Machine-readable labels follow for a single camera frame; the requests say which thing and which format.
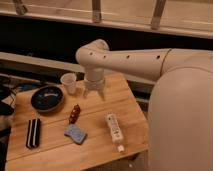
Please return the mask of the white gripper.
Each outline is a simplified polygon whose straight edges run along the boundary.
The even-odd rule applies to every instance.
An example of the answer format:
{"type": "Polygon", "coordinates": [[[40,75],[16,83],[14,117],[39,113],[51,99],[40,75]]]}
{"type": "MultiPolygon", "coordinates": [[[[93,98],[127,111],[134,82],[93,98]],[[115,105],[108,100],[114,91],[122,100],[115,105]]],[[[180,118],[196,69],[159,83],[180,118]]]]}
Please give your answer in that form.
{"type": "Polygon", "coordinates": [[[99,96],[102,100],[105,100],[104,91],[102,89],[105,86],[105,79],[94,80],[88,77],[84,77],[85,88],[83,91],[83,97],[86,98],[90,91],[98,91],[99,96]]]}

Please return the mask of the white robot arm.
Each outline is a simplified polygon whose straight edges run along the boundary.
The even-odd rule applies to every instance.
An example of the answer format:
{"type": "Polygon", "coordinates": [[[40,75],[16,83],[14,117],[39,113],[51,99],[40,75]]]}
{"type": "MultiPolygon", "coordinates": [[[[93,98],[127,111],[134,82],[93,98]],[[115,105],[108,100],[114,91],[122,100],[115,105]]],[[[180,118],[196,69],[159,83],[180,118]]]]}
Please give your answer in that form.
{"type": "Polygon", "coordinates": [[[110,69],[155,82],[149,108],[149,171],[213,171],[213,51],[111,51],[101,39],[80,47],[85,86],[110,69]]]}

